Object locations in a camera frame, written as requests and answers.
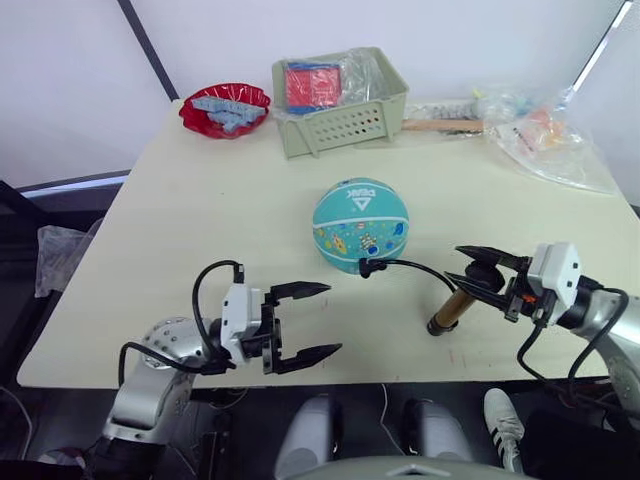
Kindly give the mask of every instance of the basketball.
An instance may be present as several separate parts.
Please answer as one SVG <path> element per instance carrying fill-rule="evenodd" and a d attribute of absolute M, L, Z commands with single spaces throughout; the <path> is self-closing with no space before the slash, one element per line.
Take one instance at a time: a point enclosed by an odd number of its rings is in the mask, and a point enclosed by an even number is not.
<path fill-rule="evenodd" d="M 313 213 L 313 239 L 340 270 L 358 274 L 361 258 L 396 258 L 407 243 L 409 215 L 389 185 L 344 180 L 324 194 Z"/>

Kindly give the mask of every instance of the red plate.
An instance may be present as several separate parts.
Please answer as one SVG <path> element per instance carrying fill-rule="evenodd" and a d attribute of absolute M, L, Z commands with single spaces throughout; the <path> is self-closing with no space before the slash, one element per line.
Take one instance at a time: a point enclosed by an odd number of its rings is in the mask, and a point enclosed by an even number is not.
<path fill-rule="evenodd" d="M 249 103 L 257 107 L 265 109 L 265 114 L 261 115 L 251 125 L 238 127 L 233 133 L 227 133 L 223 130 L 222 124 L 213 122 L 207 117 L 207 112 L 197 110 L 191 105 L 191 100 L 198 97 L 212 96 L 218 98 L 226 98 L 236 102 Z M 184 119 L 183 125 L 189 130 L 201 133 L 211 138 L 237 138 L 252 132 L 258 125 L 264 122 L 269 114 L 269 104 L 271 99 L 264 94 L 261 88 L 247 85 L 246 83 L 221 83 L 211 87 L 203 88 L 199 92 L 194 93 L 184 101 L 184 105 L 180 109 L 180 116 Z"/>

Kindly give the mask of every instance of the plastic basket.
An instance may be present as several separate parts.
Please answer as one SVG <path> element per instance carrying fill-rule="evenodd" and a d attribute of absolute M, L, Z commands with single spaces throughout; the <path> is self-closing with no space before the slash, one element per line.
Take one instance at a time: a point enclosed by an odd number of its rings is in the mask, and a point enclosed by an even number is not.
<path fill-rule="evenodd" d="M 402 128 L 404 104 L 409 87 L 393 68 L 379 48 L 367 48 L 378 62 L 389 88 L 389 95 L 379 100 L 355 105 L 330 108 L 320 112 L 300 115 L 299 118 L 278 119 L 284 152 L 287 157 L 311 153 L 319 156 L 321 150 L 342 147 L 374 138 L 393 135 Z M 340 53 L 322 55 L 311 60 L 334 62 Z M 281 60 L 273 65 L 274 105 L 286 110 L 285 67 Z"/>

